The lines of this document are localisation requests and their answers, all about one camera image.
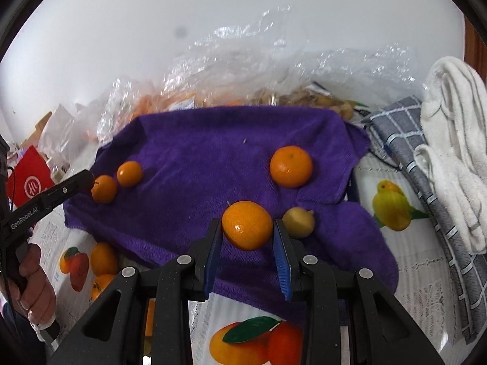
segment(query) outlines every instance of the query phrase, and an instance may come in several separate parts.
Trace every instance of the plastic bag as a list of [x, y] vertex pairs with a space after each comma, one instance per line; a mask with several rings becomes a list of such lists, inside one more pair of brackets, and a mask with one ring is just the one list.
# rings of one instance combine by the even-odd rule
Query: plastic bag
[[290, 8], [274, 9], [256, 24], [216, 29], [176, 59], [157, 85], [117, 79], [73, 118], [72, 133], [60, 136], [58, 152], [71, 161], [79, 145], [88, 140], [106, 144], [144, 114], [214, 106], [310, 106], [334, 109], [349, 120], [354, 109], [377, 109], [421, 91], [408, 49], [322, 53], [303, 52], [303, 45], [288, 50], [291, 14]]
[[59, 105], [47, 121], [39, 139], [37, 150], [48, 157], [51, 177], [59, 182], [86, 145], [98, 142], [96, 127], [106, 100], [101, 97], [88, 106], [79, 106], [75, 116]]

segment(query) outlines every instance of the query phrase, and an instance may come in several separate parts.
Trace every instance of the printed green leaf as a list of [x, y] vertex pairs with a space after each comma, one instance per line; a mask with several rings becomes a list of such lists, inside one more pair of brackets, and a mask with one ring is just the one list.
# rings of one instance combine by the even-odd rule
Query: printed green leaf
[[246, 320], [229, 330], [223, 337], [225, 343], [243, 343], [255, 339], [279, 324], [271, 317], [254, 317]]
[[354, 103], [355, 103], [357, 106], [361, 106], [361, 107], [367, 107], [367, 108], [370, 108], [369, 106], [367, 106], [367, 104], [364, 104], [364, 103], [359, 103], [359, 102], [356, 102], [356, 101], [354, 101]]
[[379, 219], [379, 218], [377, 218], [377, 215], [375, 215], [375, 214], [374, 214], [374, 215], [373, 215], [373, 219], [375, 219], [375, 220], [376, 220], [376, 224], [377, 224], [377, 226], [379, 227], [379, 229], [380, 229], [380, 228], [383, 228], [383, 227], [385, 226], [383, 223], [381, 223], [380, 219]]
[[66, 250], [66, 253], [64, 254], [64, 259], [69, 259], [72, 256], [76, 255], [79, 252], [79, 250], [76, 247], [70, 247]]
[[428, 214], [422, 212], [421, 210], [415, 209], [414, 207], [411, 207], [409, 214], [411, 215], [411, 219], [429, 218]]

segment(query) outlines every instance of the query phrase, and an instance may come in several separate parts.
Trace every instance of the red label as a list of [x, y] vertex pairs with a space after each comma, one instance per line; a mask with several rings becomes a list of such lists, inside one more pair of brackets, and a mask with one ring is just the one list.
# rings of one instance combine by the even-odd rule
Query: red label
[[8, 178], [7, 193], [10, 199], [13, 196], [17, 207], [54, 185], [49, 167], [33, 146], [25, 152], [14, 171], [15, 175], [11, 174]]

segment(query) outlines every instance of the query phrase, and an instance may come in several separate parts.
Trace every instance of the small orange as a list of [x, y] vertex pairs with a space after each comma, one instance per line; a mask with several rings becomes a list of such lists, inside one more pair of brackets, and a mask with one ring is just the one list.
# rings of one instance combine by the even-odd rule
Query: small orange
[[143, 176], [142, 166], [136, 161], [125, 162], [117, 170], [118, 183], [125, 188], [137, 185]]
[[89, 258], [95, 276], [118, 273], [118, 257], [113, 247], [108, 243], [97, 243]]
[[139, 116], [146, 115], [149, 113], [152, 106], [152, 98], [149, 95], [142, 96], [133, 110], [132, 116], [130, 117], [130, 122]]
[[103, 292], [103, 290], [108, 287], [108, 285], [111, 283], [111, 280], [113, 280], [116, 277], [114, 274], [103, 274], [101, 276], [98, 276], [96, 279], [94, 279], [94, 282], [92, 284], [92, 301], [96, 301], [98, 296]]
[[110, 176], [99, 176], [92, 188], [93, 200], [97, 203], [108, 204], [113, 202], [117, 194], [117, 184]]
[[313, 172], [308, 153], [294, 145], [279, 148], [271, 159], [270, 173], [277, 185], [298, 188], [305, 185]]
[[228, 241], [244, 251], [262, 247], [272, 236], [272, 218], [257, 203], [243, 200], [223, 213], [222, 228]]
[[235, 325], [233, 323], [220, 329], [211, 338], [209, 348], [213, 359], [222, 365], [263, 365], [267, 357], [269, 332], [265, 332], [248, 342], [228, 344], [223, 341], [225, 334]]
[[283, 321], [271, 331], [268, 356], [271, 365], [300, 365], [303, 332]]
[[226, 102], [224, 106], [226, 107], [236, 107], [236, 106], [242, 106], [243, 102], [242, 99], [237, 99], [237, 100], [232, 100], [230, 102]]
[[149, 305], [147, 306], [147, 320], [145, 321], [145, 335], [152, 337], [154, 330], [154, 312], [155, 312], [155, 299], [149, 299]]

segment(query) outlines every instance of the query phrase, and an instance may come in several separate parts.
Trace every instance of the white wall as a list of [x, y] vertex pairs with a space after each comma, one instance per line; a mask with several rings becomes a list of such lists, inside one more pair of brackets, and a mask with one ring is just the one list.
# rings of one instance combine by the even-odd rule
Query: white wall
[[0, 110], [0, 135], [3, 137], [5, 141], [13, 141], [14, 138], [10, 132], [10, 128], [5, 121], [5, 117], [3, 116], [3, 112]]
[[289, 4], [309, 50], [397, 42], [422, 75], [444, 55], [463, 58], [463, 16], [450, 0], [45, 0], [0, 64], [0, 108], [21, 141], [58, 103], [88, 103], [121, 74], [160, 79], [191, 41]]

